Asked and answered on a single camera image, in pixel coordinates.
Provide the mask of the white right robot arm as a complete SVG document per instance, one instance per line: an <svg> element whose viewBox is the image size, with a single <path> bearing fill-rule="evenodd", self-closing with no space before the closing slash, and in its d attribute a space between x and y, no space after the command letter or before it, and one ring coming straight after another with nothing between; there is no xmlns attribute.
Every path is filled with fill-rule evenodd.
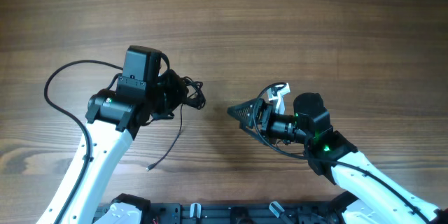
<svg viewBox="0 0 448 224"><path fill-rule="evenodd" d="M376 168L358 148L333 129L318 93L303 93L284 113L284 92L227 109L242 130L290 158L305 160L319 176L344 189L327 219L333 223L446 223L447 210L429 203Z"/></svg>

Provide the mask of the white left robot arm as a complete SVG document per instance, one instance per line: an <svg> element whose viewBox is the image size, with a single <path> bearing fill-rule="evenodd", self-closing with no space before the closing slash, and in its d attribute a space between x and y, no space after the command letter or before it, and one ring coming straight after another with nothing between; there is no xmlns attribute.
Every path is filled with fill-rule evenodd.
<svg viewBox="0 0 448 224"><path fill-rule="evenodd" d="M170 120L186 88L161 51L131 45L117 87L100 90L87 105L78 149L40 223L91 223L111 175L150 119Z"/></svg>

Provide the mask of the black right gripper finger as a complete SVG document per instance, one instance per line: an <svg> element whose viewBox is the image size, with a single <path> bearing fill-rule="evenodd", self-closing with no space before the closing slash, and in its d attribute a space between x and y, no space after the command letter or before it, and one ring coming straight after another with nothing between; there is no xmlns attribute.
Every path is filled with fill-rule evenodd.
<svg viewBox="0 0 448 224"><path fill-rule="evenodd" d="M266 140L264 140L264 138L260 136L256 131L245 126L241 126L240 129L247 133L250 137L260 142L262 145L269 146L269 143L267 143Z"/></svg>
<svg viewBox="0 0 448 224"><path fill-rule="evenodd" d="M253 108L256 105L256 99L245 101L236 106L227 108L227 114L240 122L244 127L253 128Z"/></svg>

